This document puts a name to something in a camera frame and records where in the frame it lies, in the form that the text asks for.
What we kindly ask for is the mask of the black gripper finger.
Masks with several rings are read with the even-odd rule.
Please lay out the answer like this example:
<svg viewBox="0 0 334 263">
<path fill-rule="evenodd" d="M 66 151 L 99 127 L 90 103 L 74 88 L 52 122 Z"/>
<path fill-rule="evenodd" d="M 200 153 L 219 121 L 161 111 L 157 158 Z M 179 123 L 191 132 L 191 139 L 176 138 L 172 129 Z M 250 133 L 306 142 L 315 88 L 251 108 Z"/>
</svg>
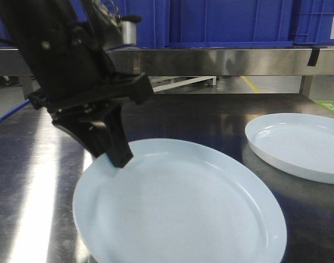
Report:
<svg viewBox="0 0 334 263">
<path fill-rule="evenodd" d="M 115 167 L 123 168 L 133 158 L 122 121 L 122 105 L 110 107 L 103 119 L 108 136 L 105 152 Z"/>
<path fill-rule="evenodd" d="M 92 156 L 98 158 L 106 152 L 91 124 L 71 120 L 53 120 L 52 124 L 74 138 Z"/>
</svg>

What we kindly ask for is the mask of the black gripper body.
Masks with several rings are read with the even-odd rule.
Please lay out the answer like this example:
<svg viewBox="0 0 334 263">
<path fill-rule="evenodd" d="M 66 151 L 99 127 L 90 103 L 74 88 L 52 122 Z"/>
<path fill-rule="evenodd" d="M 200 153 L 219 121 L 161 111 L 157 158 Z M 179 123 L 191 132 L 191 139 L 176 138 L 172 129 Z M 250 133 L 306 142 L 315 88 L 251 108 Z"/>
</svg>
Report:
<svg viewBox="0 0 334 263">
<path fill-rule="evenodd" d="M 91 16 L 86 22 L 68 16 L 32 18 L 27 65 L 40 85 L 28 96 L 33 107 L 45 107 L 53 120 L 105 130 L 110 107 L 126 99 L 144 103 L 153 94 L 148 76 L 117 71 L 106 53 L 123 44 L 124 21 L 119 16 Z"/>
</svg>

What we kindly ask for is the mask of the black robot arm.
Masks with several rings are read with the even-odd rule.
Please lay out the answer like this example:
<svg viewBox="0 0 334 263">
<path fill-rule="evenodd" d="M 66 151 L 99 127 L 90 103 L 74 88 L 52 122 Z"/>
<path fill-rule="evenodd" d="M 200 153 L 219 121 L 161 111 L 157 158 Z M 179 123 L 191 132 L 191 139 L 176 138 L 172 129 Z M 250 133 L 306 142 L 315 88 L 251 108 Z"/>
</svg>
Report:
<svg viewBox="0 0 334 263">
<path fill-rule="evenodd" d="M 118 72 L 107 54 L 124 44 L 118 8 L 82 1 L 0 1 L 0 18 L 39 83 L 28 98 L 93 156 L 124 167 L 133 157 L 122 124 L 126 100 L 142 104 L 153 88 L 147 74 Z"/>
</svg>

